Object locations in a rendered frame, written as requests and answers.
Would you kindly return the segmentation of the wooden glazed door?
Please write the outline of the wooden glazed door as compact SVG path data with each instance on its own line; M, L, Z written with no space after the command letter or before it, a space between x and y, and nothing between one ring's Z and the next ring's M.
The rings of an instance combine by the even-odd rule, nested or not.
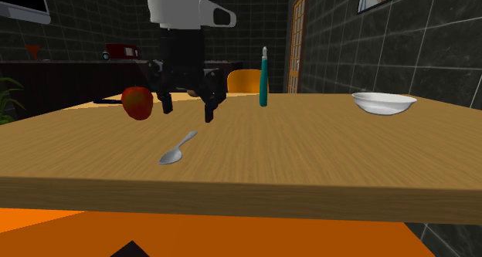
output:
M300 92L304 57L306 0L294 0L291 9L290 52L287 66L287 93Z

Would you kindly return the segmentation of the green house plant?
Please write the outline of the green house plant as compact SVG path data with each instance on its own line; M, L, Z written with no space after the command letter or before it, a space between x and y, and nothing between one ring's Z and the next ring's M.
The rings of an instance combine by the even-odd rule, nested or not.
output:
M0 82L10 82L17 86L17 88L7 89L0 93L0 125L4 125L15 121L11 116L5 114L5 108L8 102L25 109L25 107L18 100L12 98L5 99L4 96L12 91L22 91L24 90L24 86L18 81L9 77L0 77Z

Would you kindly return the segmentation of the teal bottle with white cap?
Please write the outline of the teal bottle with white cap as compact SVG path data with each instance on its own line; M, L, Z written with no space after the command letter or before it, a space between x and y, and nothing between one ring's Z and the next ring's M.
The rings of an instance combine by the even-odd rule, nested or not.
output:
M262 62L261 62L261 74L260 74L260 106L267 106L267 94L268 94L268 75L267 75L267 47L263 47Z

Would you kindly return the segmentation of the wooden table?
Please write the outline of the wooden table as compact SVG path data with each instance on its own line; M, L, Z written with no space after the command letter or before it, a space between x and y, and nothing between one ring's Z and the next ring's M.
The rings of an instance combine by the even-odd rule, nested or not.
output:
M0 208L482 225L482 111L309 93L230 97L209 123L200 100L59 110L0 126Z

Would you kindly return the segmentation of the dark kitchen counter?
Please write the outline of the dark kitchen counter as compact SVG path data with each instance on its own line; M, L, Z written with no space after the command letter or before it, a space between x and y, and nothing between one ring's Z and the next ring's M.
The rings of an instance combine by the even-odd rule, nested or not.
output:
M147 79L148 61L6 62L0 63L0 75L24 86L22 91L10 92L11 98L25 107L17 106L21 119L98 99L113 100L132 86L150 90L154 107L154 102L160 100Z

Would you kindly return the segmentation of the silver spoon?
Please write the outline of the silver spoon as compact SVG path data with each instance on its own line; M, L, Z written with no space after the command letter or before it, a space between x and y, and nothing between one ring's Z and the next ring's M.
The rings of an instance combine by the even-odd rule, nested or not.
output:
M196 130L189 132L179 144L177 144L170 151L164 154L160 158L158 163L161 165L167 165L167 164L173 164L177 161L180 161L182 159L182 152L180 150L180 147L187 141L191 140L197 133L198 132Z

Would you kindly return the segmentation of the white bowl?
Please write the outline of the white bowl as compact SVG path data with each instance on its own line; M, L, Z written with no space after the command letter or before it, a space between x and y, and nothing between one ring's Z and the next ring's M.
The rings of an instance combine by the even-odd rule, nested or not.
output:
M408 110L416 98L392 93L353 93L355 104L367 113L391 116Z

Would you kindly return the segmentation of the white framed window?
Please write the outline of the white framed window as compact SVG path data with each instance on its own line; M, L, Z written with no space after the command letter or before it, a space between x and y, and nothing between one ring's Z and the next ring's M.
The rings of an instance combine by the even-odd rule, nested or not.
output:
M46 0L0 0L0 16L43 25L51 23Z

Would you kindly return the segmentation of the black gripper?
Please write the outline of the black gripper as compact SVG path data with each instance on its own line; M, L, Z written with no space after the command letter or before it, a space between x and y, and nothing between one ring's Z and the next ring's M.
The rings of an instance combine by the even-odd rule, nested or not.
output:
M161 29L158 56L147 62L148 82L161 101L164 114L173 111L171 88L195 90L205 104L205 122L227 97L222 69L205 69L205 39L201 29Z

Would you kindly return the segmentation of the yellow chair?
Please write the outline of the yellow chair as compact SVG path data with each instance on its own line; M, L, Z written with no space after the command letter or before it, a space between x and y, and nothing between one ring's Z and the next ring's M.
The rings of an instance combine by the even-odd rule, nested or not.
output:
M259 93L260 69L237 69L227 77L227 90L229 93Z

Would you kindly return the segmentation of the red apple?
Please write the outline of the red apple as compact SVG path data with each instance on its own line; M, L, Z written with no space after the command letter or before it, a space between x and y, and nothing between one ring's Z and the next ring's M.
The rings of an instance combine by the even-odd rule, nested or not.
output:
M132 86L121 94L121 103L129 117L135 120L146 120L152 112L153 95L145 87Z

